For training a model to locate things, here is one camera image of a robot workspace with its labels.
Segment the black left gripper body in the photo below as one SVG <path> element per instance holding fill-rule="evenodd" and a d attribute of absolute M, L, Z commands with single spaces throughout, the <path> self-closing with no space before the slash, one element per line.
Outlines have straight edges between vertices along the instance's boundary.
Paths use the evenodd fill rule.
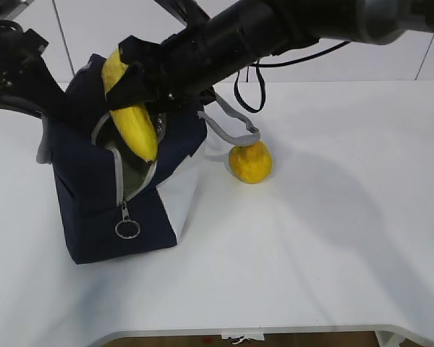
<path fill-rule="evenodd" d="M 0 91 L 11 86 L 29 65 L 38 61 L 48 41 L 14 21 L 0 21 Z"/>

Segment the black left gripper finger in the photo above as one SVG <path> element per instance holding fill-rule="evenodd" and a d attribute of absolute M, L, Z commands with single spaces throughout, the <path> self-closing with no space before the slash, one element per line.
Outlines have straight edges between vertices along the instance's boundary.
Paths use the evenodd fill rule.
<path fill-rule="evenodd" d="M 0 94 L 0 109 L 27 114 L 38 119 L 43 115 L 40 106 L 15 95 Z"/>
<path fill-rule="evenodd" d="M 30 70 L 30 99 L 53 119 L 89 124 L 105 114 L 102 65 L 102 61 L 88 61 L 62 90 L 44 61 L 34 63 Z"/>

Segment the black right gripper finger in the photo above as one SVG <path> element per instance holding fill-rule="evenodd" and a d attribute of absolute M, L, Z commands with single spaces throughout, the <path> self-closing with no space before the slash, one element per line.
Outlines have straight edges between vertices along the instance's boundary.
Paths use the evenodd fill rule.
<path fill-rule="evenodd" d="M 105 66 L 105 98 L 112 111 L 144 106 L 149 112 L 175 112 L 202 105 L 199 95 L 185 95 L 172 90 L 139 63 Z"/>
<path fill-rule="evenodd" d="M 131 35 L 119 43 L 118 49 L 126 71 L 140 69 L 144 72 L 165 72 L 164 50 L 158 43 Z"/>

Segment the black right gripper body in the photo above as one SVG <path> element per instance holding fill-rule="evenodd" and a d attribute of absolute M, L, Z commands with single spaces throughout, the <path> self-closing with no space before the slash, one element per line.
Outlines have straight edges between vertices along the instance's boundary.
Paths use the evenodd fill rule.
<path fill-rule="evenodd" d="M 227 7 L 213 17 L 201 7 L 164 9 L 185 25 L 161 43 L 175 93 L 199 94 L 274 50 L 273 7 Z"/>

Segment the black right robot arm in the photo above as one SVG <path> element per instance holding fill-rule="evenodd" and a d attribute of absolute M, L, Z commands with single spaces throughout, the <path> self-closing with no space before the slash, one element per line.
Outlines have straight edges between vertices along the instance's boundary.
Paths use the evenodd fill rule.
<path fill-rule="evenodd" d="M 434 33 L 434 1 L 237 1 L 208 15 L 195 1 L 162 1 L 184 24 L 162 43 L 130 36 L 119 44 L 127 70 L 106 94 L 111 110 L 144 103 L 171 111 L 215 101 L 214 85 L 267 56 L 322 39 L 373 45 L 408 30 Z"/>

